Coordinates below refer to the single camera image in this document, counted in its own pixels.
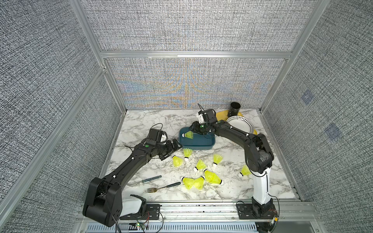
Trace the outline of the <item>teal storage box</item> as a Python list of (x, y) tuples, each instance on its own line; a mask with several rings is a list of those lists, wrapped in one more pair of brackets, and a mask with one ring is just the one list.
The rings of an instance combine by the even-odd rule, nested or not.
[(190, 139), (185, 136), (187, 132), (189, 132), (188, 127), (184, 127), (179, 131), (179, 142), (184, 148), (210, 150), (215, 145), (215, 135), (212, 133), (208, 133), (207, 135), (193, 134), (193, 139)]

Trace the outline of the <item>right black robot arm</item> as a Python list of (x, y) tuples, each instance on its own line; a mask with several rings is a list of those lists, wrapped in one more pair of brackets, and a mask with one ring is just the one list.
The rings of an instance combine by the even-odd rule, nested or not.
[(271, 209), (275, 209), (273, 198), (269, 194), (270, 172), (275, 157), (265, 135), (247, 133), (223, 120), (212, 124), (195, 121), (189, 129), (200, 135), (214, 133), (241, 146), (244, 149), (245, 164), (254, 176), (253, 215), (257, 218), (264, 217)]

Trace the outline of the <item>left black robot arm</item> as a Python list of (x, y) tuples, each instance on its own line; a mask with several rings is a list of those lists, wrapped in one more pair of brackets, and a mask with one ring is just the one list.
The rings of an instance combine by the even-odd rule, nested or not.
[(122, 216), (144, 217), (146, 215), (146, 200), (138, 195), (122, 199), (122, 191), (140, 168), (153, 157), (161, 160), (168, 158), (182, 148), (176, 140), (156, 142), (142, 140), (134, 147), (130, 156), (113, 172), (103, 178), (94, 178), (87, 191), (83, 207), (83, 216), (95, 220), (107, 227), (118, 222)]

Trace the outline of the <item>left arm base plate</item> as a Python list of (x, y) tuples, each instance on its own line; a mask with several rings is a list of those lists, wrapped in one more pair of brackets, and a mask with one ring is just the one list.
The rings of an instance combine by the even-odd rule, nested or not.
[(160, 204), (147, 204), (146, 207), (141, 207), (135, 214), (121, 216), (120, 220), (159, 220)]

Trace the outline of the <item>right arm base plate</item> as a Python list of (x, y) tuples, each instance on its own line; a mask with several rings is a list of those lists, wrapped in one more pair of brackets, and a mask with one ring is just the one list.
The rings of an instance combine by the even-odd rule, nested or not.
[(236, 203), (236, 209), (239, 219), (264, 219), (270, 220), (278, 217), (278, 212), (275, 209), (273, 202), (260, 205), (257, 203), (243, 203), (241, 201)]

